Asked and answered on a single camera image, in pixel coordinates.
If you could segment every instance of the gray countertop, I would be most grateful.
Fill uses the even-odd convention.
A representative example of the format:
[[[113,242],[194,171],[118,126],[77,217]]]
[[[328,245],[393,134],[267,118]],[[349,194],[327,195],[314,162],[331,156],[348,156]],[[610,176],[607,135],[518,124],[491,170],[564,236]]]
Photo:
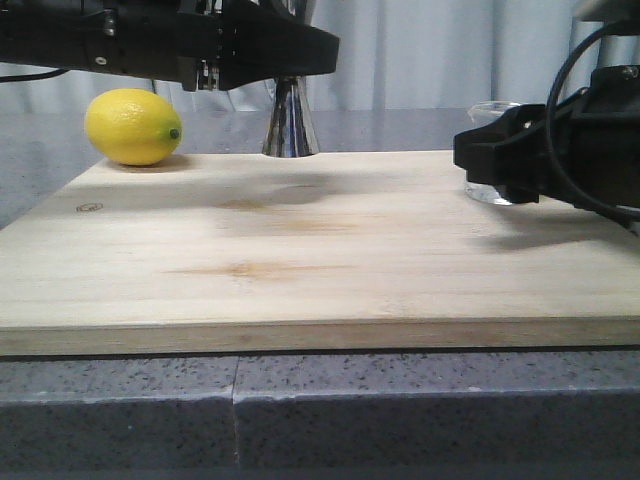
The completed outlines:
[[[179,151],[258,152],[267,116],[184,114]],[[314,121],[324,151],[449,149],[470,127]],[[100,158],[81,115],[0,117],[0,145],[0,228]],[[0,478],[638,478],[639,366],[635,348],[5,358]]]

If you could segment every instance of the yellow lemon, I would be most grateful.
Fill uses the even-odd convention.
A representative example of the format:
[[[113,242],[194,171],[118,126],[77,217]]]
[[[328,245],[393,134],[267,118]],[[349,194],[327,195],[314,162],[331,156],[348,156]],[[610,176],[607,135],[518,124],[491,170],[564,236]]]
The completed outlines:
[[[123,165],[153,165],[182,140],[182,122],[171,104],[137,88],[96,97],[87,108],[84,129],[94,147]]]

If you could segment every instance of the plywood board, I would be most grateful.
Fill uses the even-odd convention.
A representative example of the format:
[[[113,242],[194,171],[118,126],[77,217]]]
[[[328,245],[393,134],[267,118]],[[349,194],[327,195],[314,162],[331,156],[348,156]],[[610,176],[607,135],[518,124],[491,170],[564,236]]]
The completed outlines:
[[[0,354],[640,343],[640,243],[451,152],[103,161],[0,231]]]

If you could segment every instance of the black cable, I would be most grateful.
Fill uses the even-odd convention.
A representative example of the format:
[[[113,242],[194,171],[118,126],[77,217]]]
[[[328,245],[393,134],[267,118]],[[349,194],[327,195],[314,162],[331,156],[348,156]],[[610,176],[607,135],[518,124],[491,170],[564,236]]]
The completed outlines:
[[[67,73],[69,70],[64,70],[59,68],[57,70],[51,70],[49,72],[43,73],[31,73],[28,75],[9,75],[6,77],[0,77],[0,83],[11,83],[11,82],[29,82],[31,80],[46,80],[47,78],[59,77]]]
[[[615,220],[621,224],[629,226],[629,221],[640,221],[640,212],[635,212],[629,209],[624,209],[616,206],[604,203],[597,198],[592,197],[587,192],[582,190],[571,178],[571,176],[565,170],[562,162],[560,161],[558,151],[555,147],[555,119],[556,111],[558,107],[558,99],[564,86],[564,83],[571,73],[571,70],[575,66],[576,62],[584,54],[585,51],[591,45],[596,43],[603,37],[610,35],[617,36],[630,36],[640,34],[640,24],[637,22],[619,22],[606,25],[599,30],[596,30],[587,38],[585,38],[569,55],[562,68],[558,72],[551,91],[549,92],[549,98],[546,105],[545,113],[545,140],[547,143],[547,151],[551,164],[551,169],[558,176],[558,178],[564,183],[565,187],[573,192],[576,199],[582,201],[586,206],[592,208],[594,212],[599,213],[605,217]]]

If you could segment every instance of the white curtain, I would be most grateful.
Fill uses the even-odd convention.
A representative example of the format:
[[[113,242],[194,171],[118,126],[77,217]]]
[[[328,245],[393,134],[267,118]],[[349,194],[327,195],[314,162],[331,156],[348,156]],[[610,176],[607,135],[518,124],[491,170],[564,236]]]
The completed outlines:
[[[543,102],[575,46],[599,25],[579,23],[578,0],[318,0],[313,24],[341,38],[338,70],[308,81],[315,110],[466,107],[481,100]],[[597,65],[637,63],[635,37],[594,47],[568,89]],[[0,64],[0,75],[40,71]],[[0,113],[82,112],[99,93],[155,90],[179,111],[265,110],[271,82],[231,92],[182,91],[167,82],[72,72],[0,84]]]

